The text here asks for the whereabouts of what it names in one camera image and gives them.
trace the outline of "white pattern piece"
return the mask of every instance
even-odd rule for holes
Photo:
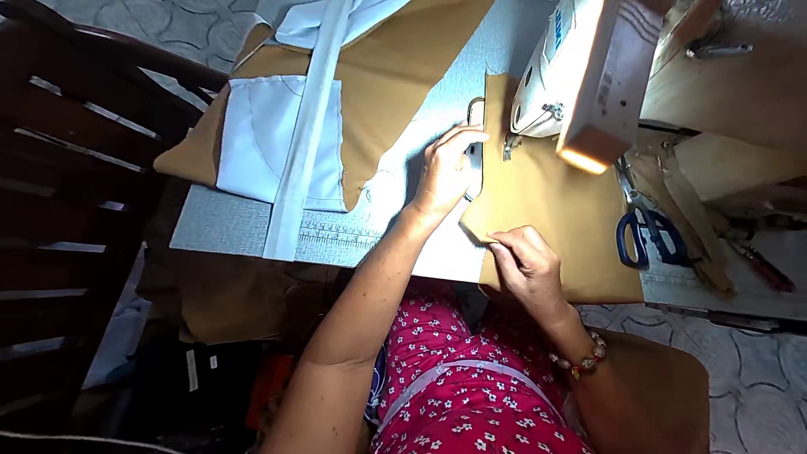
[[[230,80],[216,187],[274,202],[291,148],[305,79],[272,76]],[[305,209],[347,211],[342,198],[341,143],[341,82],[333,81]]]

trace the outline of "woman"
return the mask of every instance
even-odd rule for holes
[[[499,242],[490,247],[521,317],[507,320],[493,308],[471,335],[445,283],[407,287],[426,239],[468,188],[463,151],[488,138],[481,126],[460,125],[425,150],[415,199],[314,333],[262,453],[355,452],[385,339],[375,452],[674,452],[607,359],[578,380],[553,364],[545,345],[556,364],[575,370],[602,347],[595,355],[597,343],[563,300],[560,259],[534,228],[489,234]],[[563,381],[591,446],[567,426]]]

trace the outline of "scissors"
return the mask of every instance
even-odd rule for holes
[[[690,262],[687,256],[687,245],[684,243],[681,233],[666,216],[647,207],[645,196],[637,191],[636,187],[633,185],[633,176],[630,174],[630,168],[625,157],[619,158],[619,160],[614,163],[614,166],[617,168],[619,184],[622,186],[625,199],[628,201],[628,210],[619,220],[619,224],[617,224],[617,250],[619,251],[619,259],[622,264],[638,270],[645,270],[650,266],[650,261],[647,258],[645,239],[639,231],[639,219],[636,215],[636,211],[638,210],[642,214],[642,220],[645,222],[647,229],[650,231],[650,240],[655,244],[656,249],[659,250],[662,263],[688,267]],[[637,260],[635,262],[630,258],[628,247],[625,244],[625,228],[628,226],[630,226],[630,232],[633,236],[633,243],[636,245]],[[670,252],[670,249],[661,236],[659,228],[666,230],[670,235],[672,245],[675,247],[675,252]]]

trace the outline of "wooden chair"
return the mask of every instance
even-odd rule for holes
[[[33,0],[0,15],[0,430],[58,433],[161,195],[152,161],[202,114],[139,68],[208,103],[227,74]]]

